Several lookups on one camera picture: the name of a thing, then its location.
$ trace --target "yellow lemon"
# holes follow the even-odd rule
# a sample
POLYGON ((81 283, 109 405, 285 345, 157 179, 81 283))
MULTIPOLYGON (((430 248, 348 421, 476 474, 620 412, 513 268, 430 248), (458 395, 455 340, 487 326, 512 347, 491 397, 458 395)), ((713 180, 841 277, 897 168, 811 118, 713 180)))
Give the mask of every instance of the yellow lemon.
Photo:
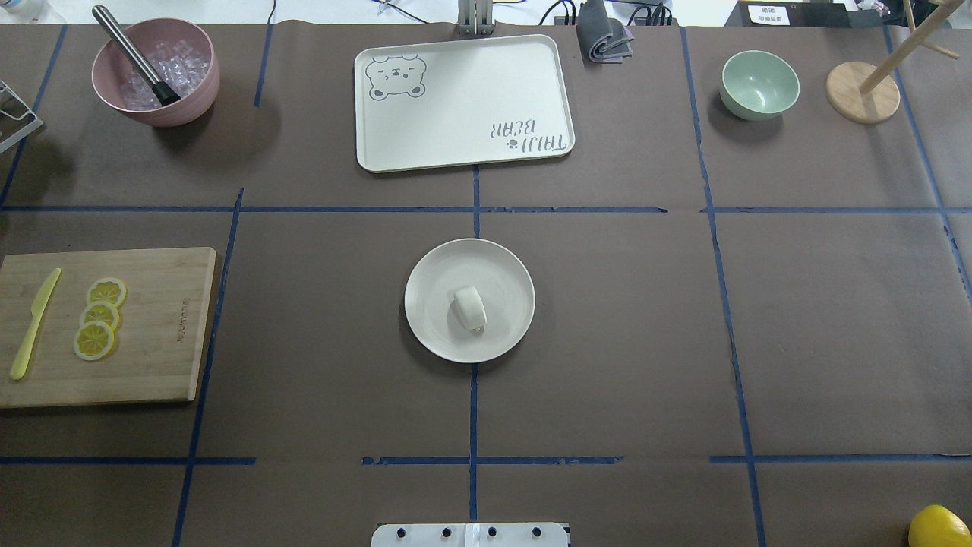
POLYGON ((82 325, 91 321, 104 321, 113 331, 119 327, 119 321, 121 319, 119 309, 115 308, 114 304, 105 302, 104 300, 98 300, 88 304, 87 308, 81 312, 82 325))
POLYGON ((85 361, 96 361, 115 346, 115 333, 104 321, 89 321, 74 335, 74 354, 85 361))
POLYGON ((91 284, 87 290, 87 302, 104 301, 121 308, 125 297, 128 296, 128 289, 124 286, 121 279, 114 277, 104 277, 91 284))
POLYGON ((909 547, 972 547, 968 526, 941 505, 921 509, 908 526, 909 547))

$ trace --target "mint green ceramic bowl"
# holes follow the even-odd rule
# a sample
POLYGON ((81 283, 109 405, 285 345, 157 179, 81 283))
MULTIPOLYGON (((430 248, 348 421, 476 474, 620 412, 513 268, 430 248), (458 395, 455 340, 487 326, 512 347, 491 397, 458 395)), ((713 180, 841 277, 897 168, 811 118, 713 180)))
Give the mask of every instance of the mint green ceramic bowl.
POLYGON ((730 112, 759 122, 776 118, 800 96, 793 68, 768 52, 739 52, 722 67, 719 96, 730 112))

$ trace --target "wooden cutting board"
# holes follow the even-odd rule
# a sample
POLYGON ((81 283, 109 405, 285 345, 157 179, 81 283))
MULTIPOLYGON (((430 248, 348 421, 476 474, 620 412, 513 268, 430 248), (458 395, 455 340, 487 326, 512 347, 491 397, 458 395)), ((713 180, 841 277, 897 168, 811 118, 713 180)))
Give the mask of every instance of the wooden cutting board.
POLYGON ((8 255, 0 265, 0 408, 195 398, 216 251, 209 247, 8 255), (30 304, 61 268, 27 374, 10 367, 30 304), (84 361, 74 337, 87 291, 102 277, 128 287, 112 353, 84 361))

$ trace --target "round wooden base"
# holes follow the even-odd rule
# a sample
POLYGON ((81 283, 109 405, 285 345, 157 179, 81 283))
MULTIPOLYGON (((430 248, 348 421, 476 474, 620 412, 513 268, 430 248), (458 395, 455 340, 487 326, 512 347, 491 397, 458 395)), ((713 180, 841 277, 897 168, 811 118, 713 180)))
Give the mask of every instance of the round wooden base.
POLYGON ((901 92, 890 76, 869 93, 860 85, 877 69, 867 62, 852 60, 839 64, 827 75, 827 99, 846 118, 862 124, 878 124, 897 112, 901 92))

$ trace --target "black utensil tip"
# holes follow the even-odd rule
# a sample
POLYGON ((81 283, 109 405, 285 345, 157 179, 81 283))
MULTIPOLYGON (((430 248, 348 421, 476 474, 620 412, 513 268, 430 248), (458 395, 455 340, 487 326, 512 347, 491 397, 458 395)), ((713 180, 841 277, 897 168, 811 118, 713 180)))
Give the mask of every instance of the black utensil tip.
POLYGON ((154 86, 152 86, 152 92, 156 94, 156 97, 158 98, 158 102, 161 103, 162 106, 170 105, 173 102, 182 98, 179 96, 178 93, 174 92, 172 88, 170 88, 169 85, 166 84, 165 82, 159 82, 154 86))

